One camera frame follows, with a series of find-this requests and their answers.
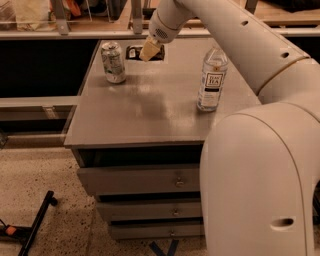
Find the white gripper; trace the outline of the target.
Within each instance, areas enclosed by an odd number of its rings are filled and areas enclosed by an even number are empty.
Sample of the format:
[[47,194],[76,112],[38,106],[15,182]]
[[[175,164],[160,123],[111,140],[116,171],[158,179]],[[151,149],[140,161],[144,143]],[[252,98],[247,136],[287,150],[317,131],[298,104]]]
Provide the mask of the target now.
[[139,54],[145,62],[161,50],[161,43],[172,42],[187,21],[195,15],[182,0],[161,0],[149,22],[149,34]]

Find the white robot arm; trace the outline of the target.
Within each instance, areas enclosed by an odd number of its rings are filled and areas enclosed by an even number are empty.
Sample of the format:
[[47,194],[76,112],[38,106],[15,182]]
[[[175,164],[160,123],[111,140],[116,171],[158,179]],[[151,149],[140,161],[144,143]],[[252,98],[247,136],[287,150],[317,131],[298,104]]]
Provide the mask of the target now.
[[259,98],[223,118],[200,161],[209,256],[314,256],[320,178],[320,65],[233,0],[161,0],[150,36],[197,17]]

